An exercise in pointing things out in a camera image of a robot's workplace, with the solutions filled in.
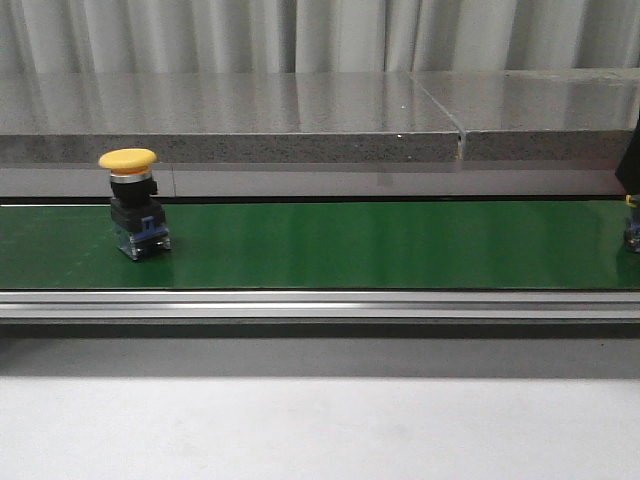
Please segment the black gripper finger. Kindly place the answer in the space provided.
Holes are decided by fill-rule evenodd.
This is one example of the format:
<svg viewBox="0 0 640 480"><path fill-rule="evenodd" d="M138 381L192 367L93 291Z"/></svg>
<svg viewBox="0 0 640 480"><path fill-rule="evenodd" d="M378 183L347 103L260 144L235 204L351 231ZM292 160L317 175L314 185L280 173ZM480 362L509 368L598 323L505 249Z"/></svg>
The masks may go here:
<svg viewBox="0 0 640 480"><path fill-rule="evenodd" d="M640 119L637 120L629 145L615 171L625 192L638 195L640 191Z"/></svg>

